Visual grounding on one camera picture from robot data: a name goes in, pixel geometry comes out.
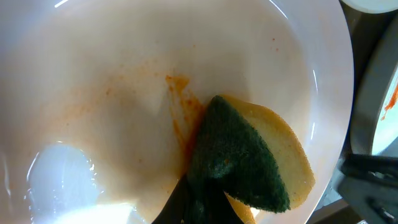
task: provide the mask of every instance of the white plate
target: white plate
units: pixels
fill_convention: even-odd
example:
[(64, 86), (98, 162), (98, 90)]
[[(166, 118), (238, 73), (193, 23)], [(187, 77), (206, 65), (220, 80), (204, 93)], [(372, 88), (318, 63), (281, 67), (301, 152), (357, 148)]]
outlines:
[(351, 122), (354, 153), (380, 156), (398, 154), (398, 17), (383, 33), (358, 89)]
[(344, 3), (361, 12), (384, 13), (398, 9), (396, 0), (383, 1), (362, 1), (362, 0), (343, 0)]
[[(185, 100), (227, 93), (279, 113), (316, 184), (301, 207), (256, 219), (310, 216), (351, 111), (351, 44), (338, 1), (2, 4), (1, 223), (123, 223), (131, 211), (153, 220), (182, 173), (179, 143), (192, 128), (167, 75), (189, 80)], [(188, 119), (196, 115), (183, 106)]]

